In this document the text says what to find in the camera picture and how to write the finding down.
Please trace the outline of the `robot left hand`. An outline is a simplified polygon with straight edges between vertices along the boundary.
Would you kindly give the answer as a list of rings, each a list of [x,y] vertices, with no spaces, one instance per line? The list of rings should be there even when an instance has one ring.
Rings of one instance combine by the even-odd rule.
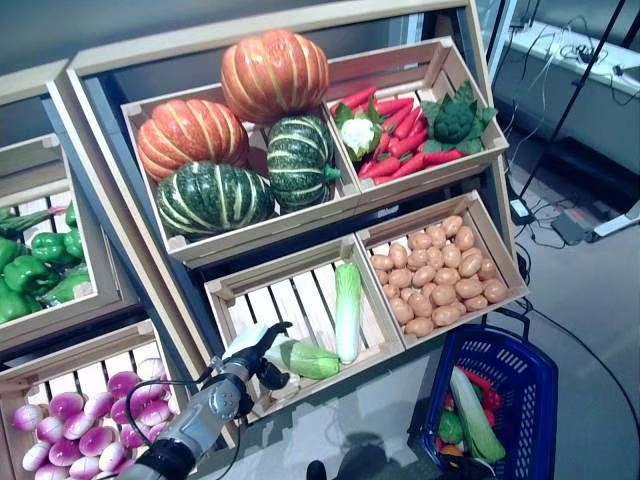
[[[272,326],[255,324],[239,334],[222,356],[222,371],[233,373],[245,382],[256,376],[269,390],[283,389],[290,375],[280,371],[265,354],[276,337],[284,334],[291,322],[280,322]]]

